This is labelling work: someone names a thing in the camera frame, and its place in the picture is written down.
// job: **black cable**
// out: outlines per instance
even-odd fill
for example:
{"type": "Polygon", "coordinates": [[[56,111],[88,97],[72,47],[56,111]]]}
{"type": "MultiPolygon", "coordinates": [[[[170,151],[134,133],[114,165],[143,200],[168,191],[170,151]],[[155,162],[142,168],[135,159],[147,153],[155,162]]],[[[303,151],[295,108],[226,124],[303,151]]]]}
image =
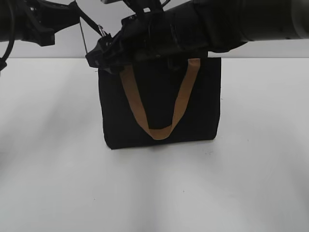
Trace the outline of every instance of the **black cable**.
{"type": "Polygon", "coordinates": [[[165,7],[169,2],[170,0],[166,0],[164,3],[162,3],[162,7],[165,7]]]}
{"type": "Polygon", "coordinates": [[[11,14],[11,32],[10,32],[10,40],[9,40],[9,44],[6,48],[6,51],[3,55],[2,58],[0,58],[0,70],[4,69],[6,67],[6,60],[9,58],[12,49],[14,47],[14,43],[15,43],[15,26],[16,26],[16,17],[15,17],[15,10],[14,10],[14,6],[11,2],[11,0],[5,0],[9,10],[10,10],[10,14],[11,14]]]}
{"type": "Polygon", "coordinates": [[[86,15],[82,9],[78,6],[76,1],[73,1],[69,4],[69,8],[75,11],[93,30],[95,30],[99,35],[101,31],[98,28],[98,24],[95,23],[88,15],[86,15]]]}

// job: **white backdrop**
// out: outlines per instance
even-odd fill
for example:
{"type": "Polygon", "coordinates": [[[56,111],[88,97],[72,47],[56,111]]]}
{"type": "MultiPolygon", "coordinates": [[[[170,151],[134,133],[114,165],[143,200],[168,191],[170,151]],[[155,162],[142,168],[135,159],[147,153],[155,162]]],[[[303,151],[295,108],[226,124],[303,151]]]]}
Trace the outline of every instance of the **white backdrop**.
{"type": "MultiPolygon", "coordinates": [[[[72,0],[56,0],[68,4],[72,0]]],[[[172,0],[169,7],[176,6],[187,0],[172,0]]],[[[107,32],[114,35],[121,27],[120,20],[132,14],[124,3],[117,2],[104,5],[100,0],[77,0],[80,7],[97,23],[100,23],[107,32]]],[[[95,34],[86,25],[84,26],[88,50],[92,49],[98,40],[95,34]]],[[[5,43],[0,44],[0,51],[4,51],[5,43]]],[[[15,58],[82,58],[85,55],[84,45],[79,26],[66,29],[56,35],[56,45],[41,48],[36,44],[17,42],[12,53],[15,58]]],[[[254,42],[227,54],[211,54],[230,58],[251,57],[309,57],[309,40],[305,41],[274,41],[254,42]]]]}
{"type": "Polygon", "coordinates": [[[84,59],[9,60],[0,232],[308,232],[308,63],[224,59],[214,141],[111,151],[84,59]]]}

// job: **black fabric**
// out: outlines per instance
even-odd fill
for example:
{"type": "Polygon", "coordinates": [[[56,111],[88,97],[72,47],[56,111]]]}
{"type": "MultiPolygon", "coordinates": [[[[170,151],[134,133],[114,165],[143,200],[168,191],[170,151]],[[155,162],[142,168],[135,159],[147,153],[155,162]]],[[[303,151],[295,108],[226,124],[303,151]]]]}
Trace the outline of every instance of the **black fabric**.
{"type": "MultiPolygon", "coordinates": [[[[188,66],[187,60],[181,62],[182,68],[175,72],[169,70],[165,59],[133,66],[151,129],[162,129],[172,122],[175,100],[188,66]]],[[[187,111],[171,136],[162,141],[153,140],[137,124],[118,75],[100,70],[99,92],[104,137],[111,149],[213,140],[220,119],[221,59],[201,60],[187,111]]]]}

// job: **metal clip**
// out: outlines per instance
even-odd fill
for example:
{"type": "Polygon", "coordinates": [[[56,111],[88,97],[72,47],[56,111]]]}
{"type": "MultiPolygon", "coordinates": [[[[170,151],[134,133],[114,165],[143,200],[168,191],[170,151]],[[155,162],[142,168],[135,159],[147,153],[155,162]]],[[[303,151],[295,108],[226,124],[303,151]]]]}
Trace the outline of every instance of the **metal clip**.
{"type": "Polygon", "coordinates": [[[104,31],[104,28],[101,25],[98,25],[98,29],[100,30],[102,37],[107,36],[107,33],[104,31]]]}

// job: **brown strap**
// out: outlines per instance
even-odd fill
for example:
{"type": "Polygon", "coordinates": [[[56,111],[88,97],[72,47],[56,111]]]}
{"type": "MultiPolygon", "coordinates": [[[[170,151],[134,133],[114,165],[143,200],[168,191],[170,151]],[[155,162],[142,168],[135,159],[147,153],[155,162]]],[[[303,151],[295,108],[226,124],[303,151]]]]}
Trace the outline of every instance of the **brown strap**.
{"type": "Polygon", "coordinates": [[[179,121],[181,120],[181,118],[183,117],[187,109],[190,95],[194,83],[197,79],[199,69],[200,69],[200,59],[188,60],[187,73],[180,86],[178,97],[175,102],[172,125],[160,130],[153,130],[149,128],[146,112],[141,102],[139,89],[136,84],[133,67],[131,65],[126,66],[125,70],[120,73],[126,97],[129,101],[132,113],[137,123],[154,140],[164,140],[168,138],[175,129],[175,127],[177,126],[177,124],[179,123],[179,121]]]}

